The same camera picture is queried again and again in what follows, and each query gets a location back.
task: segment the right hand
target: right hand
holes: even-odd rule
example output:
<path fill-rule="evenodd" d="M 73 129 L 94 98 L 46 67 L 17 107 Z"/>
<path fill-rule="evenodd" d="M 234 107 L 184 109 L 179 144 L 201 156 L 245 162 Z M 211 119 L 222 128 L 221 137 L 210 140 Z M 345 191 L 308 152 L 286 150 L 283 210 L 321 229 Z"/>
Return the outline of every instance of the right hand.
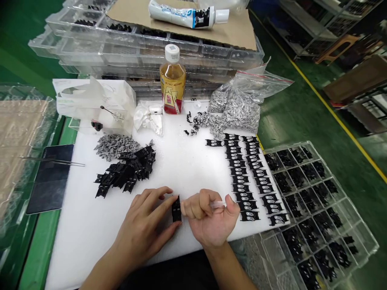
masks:
<path fill-rule="evenodd" d="M 188 217 L 193 236 L 204 249 L 222 246 L 235 227 L 240 207 L 230 195 L 225 200 L 226 208 L 212 211 L 210 203 L 222 201 L 222 198 L 216 191 L 202 189 L 180 204 L 181 213 Z"/>

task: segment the clear plastic tray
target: clear plastic tray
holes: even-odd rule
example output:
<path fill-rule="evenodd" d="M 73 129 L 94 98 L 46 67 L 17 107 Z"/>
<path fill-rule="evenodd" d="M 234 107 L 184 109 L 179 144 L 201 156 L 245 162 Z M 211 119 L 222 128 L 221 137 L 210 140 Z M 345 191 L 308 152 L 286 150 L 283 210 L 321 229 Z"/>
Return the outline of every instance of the clear plastic tray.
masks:
<path fill-rule="evenodd" d="M 311 142 L 269 149 L 264 153 L 270 156 L 276 173 L 287 174 L 297 168 L 301 176 L 293 180 L 289 174 L 292 183 L 296 184 L 295 193 L 282 195 L 287 207 L 288 198 L 295 197 L 297 209 L 302 216 L 297 214 L 298 217 L 294 217 L 292 210 L 289 210 L 293 215 L 290 226 L 260 234 L 261 246 L 264 248 L 262 258 L 269 263 L 269 268 L 274 269 L 276 277 L 268 277 L 271 288 L 278 289 L 280 285 L 284 289 L 311 289 L 311 286 L 308 288 L 308 279 L 304 281 L 302 278 L 302 265 L 306 263 L 316 272 L 316 281 L 322 289 L 336 288 L 367 263 L 370 255 L 376 253 L 379 248 L 377 241 Z M 311 184 L 299 170 L 305 164 L 315 168 L 313 162 L 316 161 L 322 166 L 317 166 L 318 182 Z M 325 188 L 326 203 L 316 193 L 316 186 Z M 298 251 L 296 255 L 286 242 L 286 232 L 291 229 L 295 229 L 292 234 L 302 249 L 302 253 Z M 342 249 L 343 256 L 338 254 L 337 248 Z M 327 265 L 334 269 L 334 276 L 329 275 Z"/>

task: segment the plastic bag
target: plastic bag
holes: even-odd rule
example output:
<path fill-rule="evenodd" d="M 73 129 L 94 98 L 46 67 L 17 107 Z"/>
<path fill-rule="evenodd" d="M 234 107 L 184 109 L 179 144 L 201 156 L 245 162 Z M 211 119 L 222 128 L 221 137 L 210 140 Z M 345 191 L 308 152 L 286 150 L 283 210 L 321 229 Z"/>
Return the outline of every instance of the plastic bag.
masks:
<path fill-rule="evenodd" d="M 246 9 L 250 0 L 195 0 L 195 2 L 200 9 L 214 6 L 215 10 L 229 9 L 230 12 L 239 14 Z"/>
<path fill-rule="evenodd" d="M 262 68 L 238 71 L 232 80 L 222 85 L 217 91 L 220 91 L 222 98 L 226 97 L 226 99 L 219 101 L 211 97 L 209 106 L 211 112 L 221 109 L 221 106 L 225 104 L 223 115 L 216 128 L 213 129 L 214 135 L 219 139 L 221 139 L 224 128 L 256 133 L 260 119 L 260 104 L 265 98 L 286 89 L 293 83 L 291 80 L 269 72 L 255 74 L 255 71 L 260 72 Z"/>

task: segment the tube cap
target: tube cap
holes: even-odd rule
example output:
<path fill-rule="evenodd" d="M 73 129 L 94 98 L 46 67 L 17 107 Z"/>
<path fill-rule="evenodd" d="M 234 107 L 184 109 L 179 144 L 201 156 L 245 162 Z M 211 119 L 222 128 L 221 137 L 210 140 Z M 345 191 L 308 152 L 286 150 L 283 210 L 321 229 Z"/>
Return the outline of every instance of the tube cap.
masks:
<path fill-rule="evenodd" d="M 165 59 L 168 62 L 176 63 L 179 62 L 180 49 L 175 44 L 167 44 L 165 46 Z"/>
<path fill-rule="evenodd" d="M 229 20 L 229 9 L 222 9 L 215 11 L 215 23 L 227 23 Z"/>

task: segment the plastic bottle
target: plastic bottle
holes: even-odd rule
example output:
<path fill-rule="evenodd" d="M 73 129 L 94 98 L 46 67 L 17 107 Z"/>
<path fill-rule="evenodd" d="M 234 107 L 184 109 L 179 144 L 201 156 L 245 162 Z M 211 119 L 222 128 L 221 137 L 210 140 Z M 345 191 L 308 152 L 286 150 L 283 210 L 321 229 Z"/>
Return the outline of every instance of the plastic bottle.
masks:
<path fill-rule="evenodd" d="M 160 66 L 160 83 L 164 111 L 180 114 L 185 92 L 185 68 L 179 64 L 180 49 L 174 44 L 165 46 L 166 63 Z"/>

